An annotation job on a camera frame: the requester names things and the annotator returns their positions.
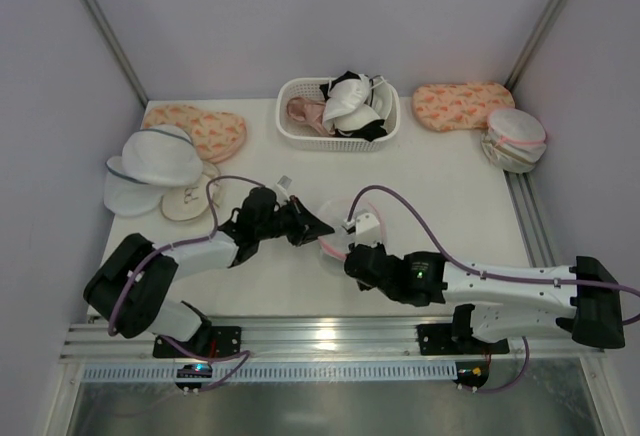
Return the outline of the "pink-trim mesh laundry bag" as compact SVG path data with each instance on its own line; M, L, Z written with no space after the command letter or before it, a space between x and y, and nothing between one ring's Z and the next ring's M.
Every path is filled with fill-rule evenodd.
M345 220L348 219L347 216L351 204L352 202L348 199L329 200L323 204L317 213L319 219L335 229L334 234L320 237L318 243L320 246L320 262L322 267L337 276L344 274L344 261L350 246L354 244L353 239L343 228ZM354 213L362 210L369 210L378 216L384 228L384 242L382 244L386 244L386 227L380 212L366 198L361 199L357 203Z

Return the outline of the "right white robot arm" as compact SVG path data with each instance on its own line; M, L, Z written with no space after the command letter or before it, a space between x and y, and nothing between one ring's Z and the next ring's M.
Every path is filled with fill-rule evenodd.
M508 268L429 251L398 257L383 245L358 244L343 268L361 290L375 289L394 302L452 306L452 338L461 345L568 335L595 349L625 346L621 289L593 257L579 256L569 266Z

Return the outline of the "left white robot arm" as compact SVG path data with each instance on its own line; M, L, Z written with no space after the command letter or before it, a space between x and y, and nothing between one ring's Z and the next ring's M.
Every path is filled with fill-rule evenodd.
M83 298L108 321L112 335L132 339L150 332L178 353L210 358L216 340L211 321L193 305L169 300L172 283L239 266L265 240L285 238L300 247L333 231L297 197L280 202L274 190L256 187L210 235L160 248L139 233L126 236L87 283Z

